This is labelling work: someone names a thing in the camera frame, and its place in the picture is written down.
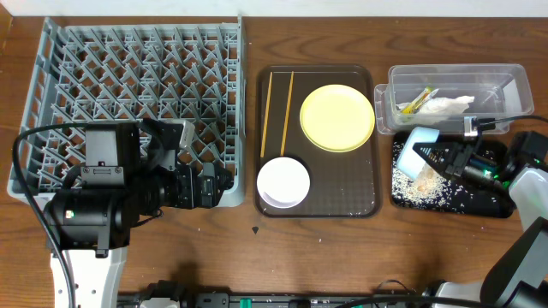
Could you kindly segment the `light blue bowl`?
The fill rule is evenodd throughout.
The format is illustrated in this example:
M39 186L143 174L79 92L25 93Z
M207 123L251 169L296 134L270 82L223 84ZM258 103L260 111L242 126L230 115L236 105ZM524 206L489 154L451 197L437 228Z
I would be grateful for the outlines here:
M440 131L428 127L415 127L396 161L396 168L412 181L416 181L426 162L413 149L416 143L434 143L437 141Z

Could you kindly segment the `white napkin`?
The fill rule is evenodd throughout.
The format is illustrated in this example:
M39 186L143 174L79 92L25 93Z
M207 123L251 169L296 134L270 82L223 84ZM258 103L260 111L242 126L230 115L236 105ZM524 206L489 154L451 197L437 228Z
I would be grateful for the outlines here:
M417 115L455 115L461 114L470 107L474 96L460 96L458 98L430 98L417 112Z

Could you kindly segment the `green snack wrapper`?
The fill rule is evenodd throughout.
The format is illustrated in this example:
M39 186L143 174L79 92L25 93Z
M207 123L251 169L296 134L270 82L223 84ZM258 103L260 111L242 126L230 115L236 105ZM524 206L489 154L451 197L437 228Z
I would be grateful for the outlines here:
M433 98L438 93L438 91L438 88L427 86L419 96L417 96L411 103L402 109L402 113L405 115L417 113L428 100Z

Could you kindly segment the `white pink bowl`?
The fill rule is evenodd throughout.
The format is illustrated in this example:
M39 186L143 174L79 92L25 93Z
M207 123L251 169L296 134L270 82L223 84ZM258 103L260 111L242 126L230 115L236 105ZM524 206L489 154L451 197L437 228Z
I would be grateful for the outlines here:
M311 178L305 166L291 157L277 157L267 162L256 180L260 198L278 209L297 206L307 196Z

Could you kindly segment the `yellow round plate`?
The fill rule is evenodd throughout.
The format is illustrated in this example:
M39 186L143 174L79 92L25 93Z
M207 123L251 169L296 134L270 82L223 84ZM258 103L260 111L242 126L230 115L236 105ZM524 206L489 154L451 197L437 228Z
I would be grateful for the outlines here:
M321 86L304 99L300 124L319 149L344 153L358 149L371 137L375 115L369 99L351 86Z

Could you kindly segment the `wooden chopstick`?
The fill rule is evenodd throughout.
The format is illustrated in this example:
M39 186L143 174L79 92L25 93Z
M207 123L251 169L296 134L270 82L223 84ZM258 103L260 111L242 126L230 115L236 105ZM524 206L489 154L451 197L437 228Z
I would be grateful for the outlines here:
M287 101L286 101L286 109L285 109L285 114L284 114L284 122L283 122L283 135L282 135L282 142L281 142L281 148L280 148L280 156L281 157L284 156L285 148L286 148L286 140L287 140L288 126L289 126L289 116L290 116L290 109L291 109L294 76L295 76L295 72L291 71L290 79L289 79L288 96L287 96Z
M267 88L267 95L266 95L266 100L265 100L265 117L264 117L262 137L261 137L260 158L263 158L265 156L265 145L266 145L267 129L268 129L268 121L269 121L269 113L270 113L270 104L271 104L272 79L273 79L273 73L270 72L268 88Z

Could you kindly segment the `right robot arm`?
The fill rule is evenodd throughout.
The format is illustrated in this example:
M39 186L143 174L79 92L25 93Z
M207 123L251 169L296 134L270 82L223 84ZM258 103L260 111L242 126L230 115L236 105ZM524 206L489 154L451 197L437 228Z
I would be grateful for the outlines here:
M547 306L547 137L518 133L502 159L477 154L480 142L414 142L413 151L440 175L505 200L522 235L490 269L479 289L484 307Z

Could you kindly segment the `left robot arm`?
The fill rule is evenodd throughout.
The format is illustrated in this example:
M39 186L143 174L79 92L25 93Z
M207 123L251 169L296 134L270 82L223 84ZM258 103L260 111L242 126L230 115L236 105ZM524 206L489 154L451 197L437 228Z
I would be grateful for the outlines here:
M217 163L197 170L179 159L194 136L185 120L93 123L85 135L85 162L44 208L55 305L114 307L132 228L165 207L217 206L233 175Z

